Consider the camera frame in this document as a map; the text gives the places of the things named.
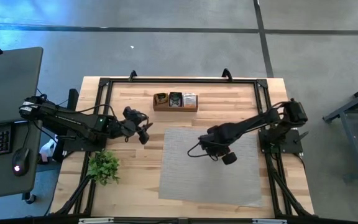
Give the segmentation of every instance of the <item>wooden table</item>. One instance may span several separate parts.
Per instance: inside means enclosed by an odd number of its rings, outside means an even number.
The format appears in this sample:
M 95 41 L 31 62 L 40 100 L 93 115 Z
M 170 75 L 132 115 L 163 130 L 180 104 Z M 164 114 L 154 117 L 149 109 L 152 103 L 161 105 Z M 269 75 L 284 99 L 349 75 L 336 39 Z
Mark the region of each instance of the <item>wooden table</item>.
M 77 110 L 94 106 L 100 77 L 84 77 Z M 268 89 L 272 104 L 288 100 L 284 81 L 268 78 Z M 199 96 L 197 113 L 154 112 L 154 93 L 181 91 Z M 210 218 L 267 218 L 273 217 L 269 179 L 264 156 L 259 153 L 260 183 L 264 206 L 239 207 L 216 203 L 195 203 L 181 200 L 158 199 L 160 166 L 164 145 L 164 132 L 169 127 L 211 127 L 226 122 L 238 122 L 257 115 L 252 85 L 208 84 L 208 83 L 115 83 L 112 88 L 111 104 L 121 120 L 126 106 L 139 110 L 150 117 L 154 125 L 148 130 L 150 141 L 139 143 L 138 137 L 108 140 L 106 150 L 114 151 L 120 158 L 119 185 L 97 185 L 94 195 L 92 216 L 110 217 L 210 217 Z M 283 154 L 287 184 L 298 201 L 313 213 L 305 172 L 299 158 Z M 57 211 L 70 198 L 78 186 L 83 152 L 75 152 L 63 161 L 55 190 L 51 212 Z M 284 211 L 282 193 L 280 208 Z M 83 197 L 84 209 L 88 189 Z

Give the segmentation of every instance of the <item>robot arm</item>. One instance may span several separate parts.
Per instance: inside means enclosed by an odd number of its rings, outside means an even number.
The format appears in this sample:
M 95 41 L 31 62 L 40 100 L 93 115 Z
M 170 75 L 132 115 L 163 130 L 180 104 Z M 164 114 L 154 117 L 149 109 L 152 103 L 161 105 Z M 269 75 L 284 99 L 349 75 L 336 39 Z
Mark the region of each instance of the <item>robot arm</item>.
M 279 108 L 283 108 L 282 114 L 278 112 Z M 211 157 L 214 161 L 221 157 L 223 162 L 228 165 L 237 160 L 235 153 L 231 152 L 229 146 L 243 134 L 270 125 L 265 141 L 269 144 L 277 145 L 285 140 L 285 135 L 291 128 L 300 127 L 307 120 L 302 104 L 291 99 L 291 101 L 273 105 L 263 114 L 239 123 L 224 123 L 219 126 L 213 126 L 207 130 L 207 134 L 198 138 L 200 140 L 198 144 L 206 151 L 206 156 Z
M 81 113 L 93 108 L 84 111 L 68 110 L 48 101 L 46 95 L 26 98 L 23 105 L 19 107 L 19 112 L 21 117 L 26 120 L 42 120 L 46 125 L 53 124 L 69 129 L 76 133 L 75 138 L 82 138 L 90 143 L 97 143 L 102 137 L 114 139 L 124 136 L 129 138 L 135 133 L 139 135 L 139 141 L 142 144 L 147 143 L 149 140 L 147 129 L 151 127 L 152 123 L 149 124 L 149 118 L 145 114 L 127 106 L 123 112 L 125 120 L 118 121 L 111 106 L 100 106 L 110 107 L 113 115 Z M 140 123 L 145 120 L 147 120 L 147 124 L 140 127 Z

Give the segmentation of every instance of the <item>green plant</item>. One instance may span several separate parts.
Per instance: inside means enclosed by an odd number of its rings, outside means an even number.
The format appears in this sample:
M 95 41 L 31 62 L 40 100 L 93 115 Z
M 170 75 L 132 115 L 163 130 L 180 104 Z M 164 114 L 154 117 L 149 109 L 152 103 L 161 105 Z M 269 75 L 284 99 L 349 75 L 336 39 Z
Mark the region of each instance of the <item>green plant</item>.
M 118 184 L 118 167 L 119 159 L 114 157 L 114 154 L 111 151 L 95 152 L 94 157 L 89 158 L 87 175 L 92 176 L 92 179 L 99 182 L 101 185 L 109 183 L 108 180 L 110 178 Z

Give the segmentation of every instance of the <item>gray mat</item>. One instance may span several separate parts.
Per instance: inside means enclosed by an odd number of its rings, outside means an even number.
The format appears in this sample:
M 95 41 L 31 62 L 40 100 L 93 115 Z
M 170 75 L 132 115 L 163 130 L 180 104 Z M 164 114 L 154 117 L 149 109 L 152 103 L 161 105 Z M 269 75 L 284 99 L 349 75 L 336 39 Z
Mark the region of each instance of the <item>gray mat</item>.
M 159 198 L 261 207 L 256 135 L 245 134 L 231 145 L 237 161 L 226 166 L 222 160 L 214 162 L 208 156 L 187 156 L 187 150 L 197 144 L 202 134 L 206 130 L 165 131 Z M 191 154 L 205 151 L 198 146 Z

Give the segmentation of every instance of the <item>concrete floor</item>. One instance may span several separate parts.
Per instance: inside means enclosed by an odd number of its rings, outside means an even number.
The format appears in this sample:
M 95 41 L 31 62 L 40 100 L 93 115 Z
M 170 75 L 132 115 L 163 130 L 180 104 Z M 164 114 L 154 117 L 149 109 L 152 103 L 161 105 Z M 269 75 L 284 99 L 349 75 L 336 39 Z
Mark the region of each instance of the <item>concrete floor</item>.
M 349 144 L 338 121 L 328 125 L 321 119 L 358 90 L 358 35 L 352 35 L 358 30 L 358 0 L 259 2 L 266 29 L 350 31 L 269 34 L 263 51 L 260 35 L 244 31 L 258 29 L 252 0 L 0 0 L 0 48 L 43 47 L 39 88 L 56 102 L 66 99 L 69 88 L 79 90 L 85 75 L 129 75 L 136 70 L 142 76 L 218 77 L 227 67 L 235 77 L 267 77 L 268 50 L 274 77 L 284 78 L 288 96 L 303 103 L 310 119 L 302 130 L 310 132 L 303 147 L 315 213 L 358 221 L 358 181 L 342 180 L 343 174 L 357 172 Z M 17 24 L 43 26 L 45 31 L 12 30 L 26 29 Z M 51 26 L 231 30 L 47 31 Z M 52 198 L 56 179 L 45 178 L 50 181 L 38 181 L 35 187 L 51 189 L 45 197 Z M 48 207 L 9 198 L 0 198 L 0 203 L 12 205 L 3 217 L 22 217 L 23 210 L 39 215 Z

